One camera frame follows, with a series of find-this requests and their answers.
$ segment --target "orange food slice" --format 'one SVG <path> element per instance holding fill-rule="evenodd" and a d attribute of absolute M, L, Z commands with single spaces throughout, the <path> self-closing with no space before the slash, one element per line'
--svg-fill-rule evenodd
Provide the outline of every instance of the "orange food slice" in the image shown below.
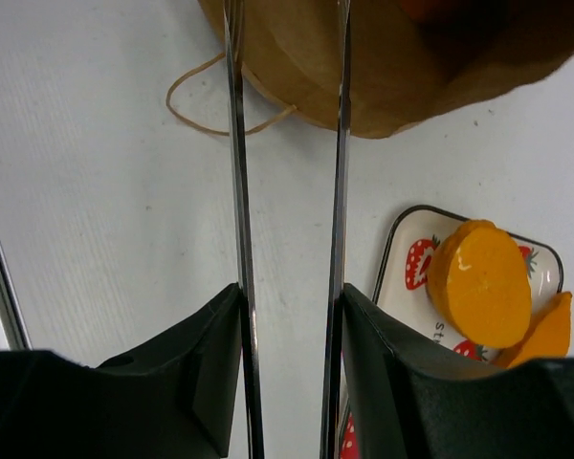
<path fill-rule="evenodd" d="M 527 332 L 527 269 L 517 243 L 491 222 L 467 222 L 441 244 L 428 270 L 428 292 L 438 312 L 477 344 L 506 348 Z"/>
<path fill-rule="evenodd" d="M 504 349 L 494 365 L 512 368 L 531 359 L 565 357 L 570 347 L 571 306 L 571 293 L 553 296 L 544 309 L 534 315 L 525 338 Z"/>

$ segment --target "small tray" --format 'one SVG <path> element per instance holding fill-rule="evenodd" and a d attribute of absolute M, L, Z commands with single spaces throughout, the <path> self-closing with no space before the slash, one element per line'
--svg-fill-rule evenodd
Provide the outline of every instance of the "small tray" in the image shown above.
<path fill-rule="evenodd" d="M 393 223 L 386 242 L 374 301 L 390 316 L 435 342 L 479 361 L 491 361 L 497 349 L 476 346 L 442 318 L 428 297 L 425 271 L 437 245 L 468 219 L 433 206 L 414 206 Z M 563 286 L 563 264 L 551 247 L 510 233 L 527 263 L 532 309 L 538 311 Z M 342 397 L 341 458 L 355 459 L 357 442 L 346 391 Z"/>

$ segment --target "white table surface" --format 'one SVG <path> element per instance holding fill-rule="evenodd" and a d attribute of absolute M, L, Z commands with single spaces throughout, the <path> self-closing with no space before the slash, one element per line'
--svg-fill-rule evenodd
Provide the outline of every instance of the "white table surface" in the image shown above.
<path fill-rule="evenodd" d="M 236 279 L 228 144 L 164 107 L 220 48 L 194 0 L 0 0 L 0 237 L 35 347 L 97 364 Z M 226 93 L 218 65 L 176 102 L 225 127 Z M 245 102 L 249 125 L 277 111 Z M 248 147 L 266 447 L 314 457 L 335 135 L 290 118 Z M 348 281 L 371 294 L 388 227 L 419 203 L 552 245 L 574 293 L 574 58 L 507 97 L 353 140 Z M 245 456 L 240 387 L 231 457 Z"/>

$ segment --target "brown paper bag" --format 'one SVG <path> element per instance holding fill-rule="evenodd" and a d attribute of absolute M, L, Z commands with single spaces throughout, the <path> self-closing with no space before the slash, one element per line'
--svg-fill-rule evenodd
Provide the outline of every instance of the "brown paper bag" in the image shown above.
<path fill-rule="evenodd" d="M 223 0 L 198 0 L 223 39 Z M 476 0 L 450 26 L 414 24 L 395 0 L 352 0 L 352 132 L 370 139 L 495 98 L 574 53 L 574 0 Z M 264 97 L 336 129 L 336 0 L 246 0 L 245 78 Z"/>

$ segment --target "red strawberry pattern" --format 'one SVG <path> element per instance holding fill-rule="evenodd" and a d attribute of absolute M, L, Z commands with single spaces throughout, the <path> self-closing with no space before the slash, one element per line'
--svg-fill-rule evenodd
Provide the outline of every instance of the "red strawberry pattern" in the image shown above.
<path fill-rule="evenodd" d="M 357 439 L 355 438 L 355 425 L 353 424 L 353 413 L 348 413 L 344 438 L 342 439 L 341 459 L 359 459 L 357 450 Z"/>
<path fill-rule="evenodd" d="M 533 247 L 519 246 L 520 254 L 523 255 L 523 260 L 525 260 L 525 266 L 527 267 L 527 275 L 531 279 L 532 274 L 536 272 L 535 266 L 538 266 L 536 257 L 538 253 L 534 251 Z"/>
<path fill-rule="evenodd" d="M 431 239 L 419 239 L 408 249 L 406 257 L 406 288 L 416 290 L 428 281 L 426 274 L 430 266 L 433 251 L 440 245 L 440 239 L 432 236 Z"/>
<path fill-rule="evenodd" d="M 469 339 L 457 344 L 453 351 L 474 361 L 487 361 L 487 358 L 485 357 L 487 350 L 480 344 L 471 342 Z"/>

